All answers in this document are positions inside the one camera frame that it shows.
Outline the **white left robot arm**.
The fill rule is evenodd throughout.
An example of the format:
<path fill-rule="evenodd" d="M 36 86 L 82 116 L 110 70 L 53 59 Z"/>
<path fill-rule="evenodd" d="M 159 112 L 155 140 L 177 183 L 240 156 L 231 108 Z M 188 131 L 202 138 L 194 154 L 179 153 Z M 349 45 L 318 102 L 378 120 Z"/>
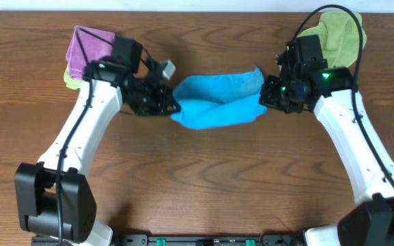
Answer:
<path fill-rule="evenodd" d="M 37 163 L 14 175 L 18 218 L 33 245 L 103 245 L 119 238 L 96 218 L 88 184 L 94 156 L 114 116 L 127 105 L 137 116 L 169 116 L 181 108 L 167 81 L 176 68 L 156 61 L 133 39 L 117 37 L 111 54 L 87 60 L 73 110 Z"/>

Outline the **blue microfiber cloth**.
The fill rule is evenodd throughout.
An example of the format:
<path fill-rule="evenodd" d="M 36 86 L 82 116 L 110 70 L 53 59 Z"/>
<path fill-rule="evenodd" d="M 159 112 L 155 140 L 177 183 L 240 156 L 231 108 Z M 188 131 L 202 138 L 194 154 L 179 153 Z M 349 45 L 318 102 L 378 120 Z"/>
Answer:
<path fill-rule="evenodd" d="M 257 67 L 239 74 L 192 75 L 175 87 L 181 110 L 170 119 L 192 130 L 253 122 L 267 111 L 259 104 L 263 82 Z"/>

